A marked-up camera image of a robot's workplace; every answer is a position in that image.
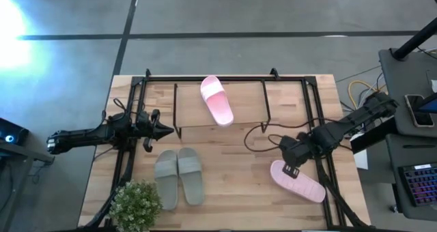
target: green plant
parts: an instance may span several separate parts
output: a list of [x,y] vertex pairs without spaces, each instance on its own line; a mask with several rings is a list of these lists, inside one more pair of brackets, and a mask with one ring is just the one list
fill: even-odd
[[131,181],[117,189],[109,216],[120,232],[142,232],[154,226],[162,208],[156,184]]

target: keyboard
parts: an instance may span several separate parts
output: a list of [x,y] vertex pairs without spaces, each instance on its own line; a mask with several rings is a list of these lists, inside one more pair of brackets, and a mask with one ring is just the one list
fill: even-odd
[[414,206],[437,203],[437,163],[403,166],[399,172]]

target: black metal frame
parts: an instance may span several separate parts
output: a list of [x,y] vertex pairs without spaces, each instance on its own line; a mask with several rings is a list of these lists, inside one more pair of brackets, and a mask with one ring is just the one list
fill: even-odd
[[[127,108],[127,112],[131,113],[132,111],[132,103],[134,100],[134,94],[135,94],[135,87],[137,85],[141,85],[141,92],[140,92],[140,96],[139,96],[139,103],[138,103],[138,111],[141,110],[142,107],[142,103],[145,99],[145,87],[147,83],[150,82],[186,82],[186,81],[202,81],[205,78],[205,76],[156,76],[153,77],[150,74],[150,71],[147,69],[146,70],[146,76],[144,77],[138,77],[135,76],[132,78],[132,82],[131,82],[131,88],[130,88],[130,92],[129,92],[129,99],[128,99],[128,108]],[[217,76],[218,79],[220,79],[221,81],[226,81],[226,82],[230,82],[230,81],[261,81],[264,85],[264,90],[265,90],[265,95],[266,95],[266,101],[267,101],[267,105],[268,105],[268,99],[267,99],[267,93],[266,93],[266,88],[265,88],[265,81],[296,81],[296,82],[300,82],[302,85],[302,92],[303,92],[303,97],[304,97],[304,101],[305,101],[305,108],[307,110],[307,119],[308,121],[310,121],[310,127],[314,127],[314,123],[312,123],[314,117],[313,117],[313,113],[311,110],[311,102],[309,99],[309,92],[308,92],[308,88],[307,86],[310,85],[312,86],[313,89],[313,93],[314,93],[314,99],[315,99],[315,107],[316,107],[316,111],[318,114],[319,118],[323,118],[323,110],[322,110],[322,102],[320,100],[320,95],[319,95],[319,91],[318,91],[318,86],[317,86],[317,81],[315,76],[284,76],[284,77],[280,77],[278,75],[278,72],[276,71],[276,69],[271,69],[270,71],[270,75],[265,75],[265,76]],[[173,110],[173,124],[175,123],[175,108]],[[320,124],[324,124],[324,120],[323,119],[319,119]],[[175,131],[177,132],[178,136],[180,136],[181,132],[178,133],[178,129],[176,128]],[[124,185],[124,183],[126,183],[131,177],[132,177],[132,172],[133,172],[133,160],[135,159],[135,146],[137,145],[137,140],[132,140],[131,143],[126,143],[126,148],[125,149],[120,149],[117,155],[117,162],[115,163],[115,170],[114,170],[114,176],[113,176],[113,186],[111,187],[111,196],[109,201],[111,201],[111,197],[113,195],[113,193],[115,193],[115,189],[118,186]],[[128,164],[126,166],[126,170],[122,176],[122,178],[120,179],[120,173],[121,173],[121,168],[122,168],[122,162],[123,162],[123,156],[125,152],[129,152],[129,160],[128,160]],[[321,160],[320,159],[316,159],[316,168],[318,169],[318,173],[319,173],[319,168],[323,168],[323,166],[321,165]],[[335,173],[335,167],[334,167],[334,162],[333,162],[333,158],[331,155],[328,155],[326,157],[326,161],[328,164],[328,170],[329,170],[329,176],[330,176],[330,180],[332,181],[334,187],[336,187],[338,189],[339,185],[338,185],[338,181],[337,181],[337,176]],[[337,201],[335,201],[335,205],[336,205],[336,209],[337,209],[337,215],[339,217],[339,226],[340,227],[344,227],[346,226],[346,220],[344,217],[344,213],[343,211],[341,211],[340,206],[338,204]],[[332,214],[330,212],[330,205],[329,205],[329,201],[328,201],[328,196],[326,196],[326,198],[323,201],[323,210],[324,210],[324,217],[325,217],[325,221],[326,221],[326,228],[330,229],[333,226],[333,217]],[[111,227],[112,226],[112,221],[110,219],[106,219],[105,220],[105,224],[106,227]]]
[[[198,80],[195,81],[202,81],[205,77],[199,76],[197,77]],[[218,78],[220,79],[220,81],[227,81],[227,76],[218,76]],[[261,122],[261,131],[263,133],[266,132],[267,130],[267,126],[270,123],[270,120],[272,119],[271,115],[270,115],[270,105],[268,103],[268,96],[267,96],[267,89],[266,89],[266,82],[264,79],[255,79],[253,81],[259,81],[262,84],[262,89],[264,92],[264,101],[266,102],[266,112],[267,112],[267,121],[266,124],[264,124],[264,122]],[[175,128],[176,134],[178,134],[179,139],[182,139],[182,128],[178,127],[176,125],[176,103],[178,101],[178,84],[175,83],[174,85],[174,89],[173,89],[173,127]]]

